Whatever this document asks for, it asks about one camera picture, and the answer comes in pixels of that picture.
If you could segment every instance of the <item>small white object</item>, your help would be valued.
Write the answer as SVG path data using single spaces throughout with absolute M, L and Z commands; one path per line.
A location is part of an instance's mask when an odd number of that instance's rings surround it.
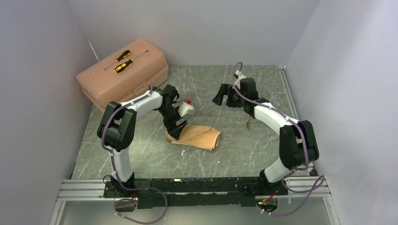
M 237 76 L 237 80 L 235 81 L 234 85 L 240 89 L 240 80 L 246 78 L 245 75 L 242 74 L 242 72 L 240 72 L 239 70 L 237 70 L 235 72 L 236 76 Z
M 193 109 L 194 109 L 194 108 L 193 108 L 192 105 L 190 105 L 190 104 L 184 102 L 184 103 L 180 106 L 180 108 L 178 109 L 178 112 L 180 113 L 180 116 L 183 117 L 183 116 L 185 116 L 185 115 L 188 113 L 188 111 L 191 111 L 191 110 L 193 110 Z

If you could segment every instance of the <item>screwdriver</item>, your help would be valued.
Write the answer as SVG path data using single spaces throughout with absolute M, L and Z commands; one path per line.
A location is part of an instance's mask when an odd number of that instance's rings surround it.
M 126 57 L 129 56 L 130 54 L 131 54 L 130 50 L 126 50 L 126 51 L 124 51 L 116 60 L 117 60 L 118 62 L 120 62 L 120 60 L 126 58 Z
M 128 67 L 131 63 L 133 63 L 134 60 L 136 60 L 137 58 L 139 58 L 141 55 L 147 53 L 148 50 L 146 50 L 145 52 L 139 54 L 137 57 L 133 58 L 133 59 L 129 59 L 126 62 L 120 64 L 119 66 L 115 67 L 115 73 L 120 73 L 122 72 L 126 67 Z

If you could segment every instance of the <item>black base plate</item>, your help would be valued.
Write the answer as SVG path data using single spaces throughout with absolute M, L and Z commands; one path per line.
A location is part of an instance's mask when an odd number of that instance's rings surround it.
M 287 195 L 287 190 L 279 183 L 269 189 L 259 185 L 259 177 L 225 178 L 181 178 L 181 179 L 135 179 L 136 187 L 155 187 L 166 194 L 168 206 L 228 205 L 255 206 L 255 197 Z M 105 198 L 120 198 L 110 181 L 105 186 Z M 137 209 L 150 209 L 165 205 L 160 193 L 149 190 L 137 192 Z

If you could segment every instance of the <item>folded cloth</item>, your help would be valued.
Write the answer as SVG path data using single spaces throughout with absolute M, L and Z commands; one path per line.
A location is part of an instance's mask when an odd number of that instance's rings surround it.
M 213 150 L 218 146 L 220 134 L 220 131 L 212 127 L 188 124 L 181 131 L 178 141 L 168 133 L 166 133 L 166 138 L 171 140 L 172 144 L 185 144 L 200 149 Z

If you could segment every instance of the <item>yellow screwdriver handle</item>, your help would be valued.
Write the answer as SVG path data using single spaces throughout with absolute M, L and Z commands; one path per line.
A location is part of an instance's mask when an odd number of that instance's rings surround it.
M 130 50 L 124 51 L 116 60 L 120 62 L 120 60 L 127 58 L 131 54 Z
M 124 62 L 124 63 L 122 63 L 122 64 L 116 66 L 116 67 L 115 67 L 115 73 L 118 74 L 118 73 L 122 72 L 122 71 L 123 71 L 126 67 L 128 67 L 131 63 L 133 63 L 133 60 L 132 60 L 132 59 L 127 60 L 126 62 Z

